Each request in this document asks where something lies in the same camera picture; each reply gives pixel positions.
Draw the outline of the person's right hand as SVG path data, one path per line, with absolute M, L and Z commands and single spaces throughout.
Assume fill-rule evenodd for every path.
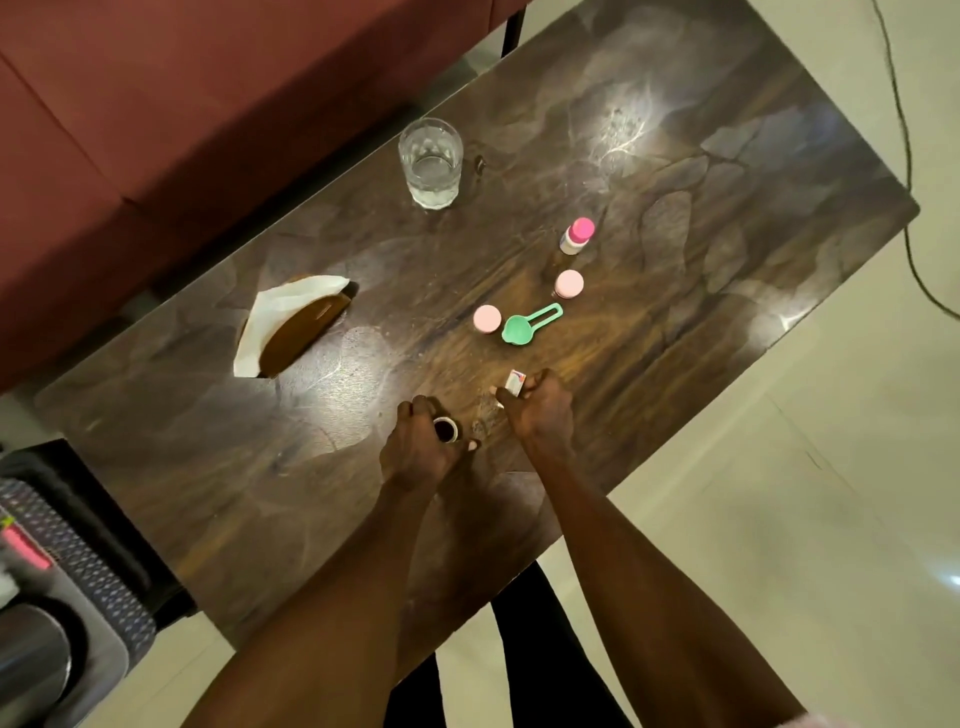
M 531 460 L 536 456 L 568 459 L 574 421 L 572 394 L 555 370 L 527 376 L 519 406 L 505 411 L 510 429 Z

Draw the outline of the person's left hand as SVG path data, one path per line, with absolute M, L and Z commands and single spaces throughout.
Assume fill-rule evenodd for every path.
M 445 445 L 438 440 L 432 422 L 440 415 L 437 401 L 424 394 L 399 404 L 394 428 L 379 456 L 386 485 L 432 497 L 467 454 L 471 454 L 445 455 Z

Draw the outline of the person's left forearm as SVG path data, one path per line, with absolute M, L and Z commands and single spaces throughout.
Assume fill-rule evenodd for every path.
M 333 557 L 229 660 L 182 728 L 382 728 L 402 610 L 440 478 L 383 485 Z

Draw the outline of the person's right forearm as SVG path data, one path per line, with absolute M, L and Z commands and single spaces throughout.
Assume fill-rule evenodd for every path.
M 521 443 L 642 728 L 780 728 L 808 713 L 738 625 L 584 480 L 571 449 Z

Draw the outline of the small green funnel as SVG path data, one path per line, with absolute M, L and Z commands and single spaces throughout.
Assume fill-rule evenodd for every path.
M 501 338 L 512 346 L 526 346 L 533 341 L 536 332 L 559 320 L 564 313 L 563 307 L 553 302 L 528 316 L 512 315 L 503 324 Z

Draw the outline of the tall pink-capped white bottle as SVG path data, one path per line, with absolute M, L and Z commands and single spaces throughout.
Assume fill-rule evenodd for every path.
M 589 217 L 579 217 L 564 231 L 559 242 L 559 250 L 566 256 L 577 256 L 595 235 L 596 225 Z

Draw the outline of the brown wooden napkin holder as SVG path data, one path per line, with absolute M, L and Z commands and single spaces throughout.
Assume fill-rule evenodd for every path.
M 258 378 L 273 379 L 289 368 L 336 322 L 353 297 L 337 293 L 319 297 L 278 326 L 266 339 L 258 359 Z

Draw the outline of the person's black trousers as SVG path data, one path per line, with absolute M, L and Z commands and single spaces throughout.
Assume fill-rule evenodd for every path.
M 538 563 L 491 601 L 513 728 L 634 728 L 589 660 Z M 448 728 L 437 657 L 391 691 L 383 728 Z

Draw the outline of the white paper napkin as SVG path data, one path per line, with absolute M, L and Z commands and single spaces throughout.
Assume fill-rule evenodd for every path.
M 261 376 L 261 357 L 282 325 L 308 305 L 344 293 L 350 282 L 342 275 L 315 274 L 258 292 L 233 359 L 234 377 Z

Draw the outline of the clear glass of water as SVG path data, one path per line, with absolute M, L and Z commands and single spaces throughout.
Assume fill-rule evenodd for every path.
M 447 121 L 421 117 L 398 137 L 398 153 L 413 201 L 426 211 L 449 208 L 459 194 L 464 144 Z

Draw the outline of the black table leg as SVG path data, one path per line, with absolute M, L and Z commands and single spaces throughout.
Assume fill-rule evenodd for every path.
M 506 58 L 520 45 L 525 12 L 531 0 L 495 0 L 495 10 L 506 22 L 501 49 L 501 58 Z

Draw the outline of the grey mesh bag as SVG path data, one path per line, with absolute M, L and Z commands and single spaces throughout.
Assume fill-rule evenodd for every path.
M 197 612 L 171 569 L 66 440 L 0 454 L 0 612 L 30 603 L 72 646 L 66 689 L 32 728 L 78 728 Z

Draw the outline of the red sofa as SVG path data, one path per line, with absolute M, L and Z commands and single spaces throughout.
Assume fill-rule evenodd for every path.
M 531 0 L 0 0 L 0 394 Z

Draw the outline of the steel bottle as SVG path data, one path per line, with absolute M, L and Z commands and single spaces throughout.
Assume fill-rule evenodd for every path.
M 72 645 L 52 613 L 31 603 L 0 612 L 0 728 L 33 728 L 66 690 Z

